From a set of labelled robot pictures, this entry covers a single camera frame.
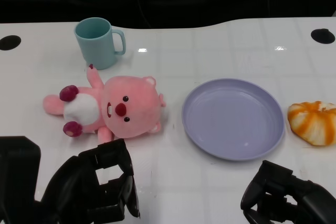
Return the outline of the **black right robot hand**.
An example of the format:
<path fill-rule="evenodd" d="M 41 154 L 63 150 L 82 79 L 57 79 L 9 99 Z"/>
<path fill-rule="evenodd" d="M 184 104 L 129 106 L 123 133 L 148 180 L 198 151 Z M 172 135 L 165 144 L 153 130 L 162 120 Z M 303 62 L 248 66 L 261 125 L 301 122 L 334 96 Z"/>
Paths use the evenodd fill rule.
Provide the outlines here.
<path fill-rule="evenodd" d="M 335 223 L 335 198 L 322 186 L 264 160 L 241 199 L 249 223 Z"/>

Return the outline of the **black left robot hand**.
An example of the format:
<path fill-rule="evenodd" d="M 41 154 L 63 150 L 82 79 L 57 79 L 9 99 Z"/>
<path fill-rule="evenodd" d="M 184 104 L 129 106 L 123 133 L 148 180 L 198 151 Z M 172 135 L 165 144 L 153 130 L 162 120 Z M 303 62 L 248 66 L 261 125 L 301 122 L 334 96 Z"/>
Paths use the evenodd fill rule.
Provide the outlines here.
<path fill-rule="evenodd" d="M 1 222 L 111 223 L 126 210 L 140 216 L 125 141 L 98 145 L 68 159 L 41 200 L 35 199 L 41 151 L 24 136 L 1 137 Z"/>

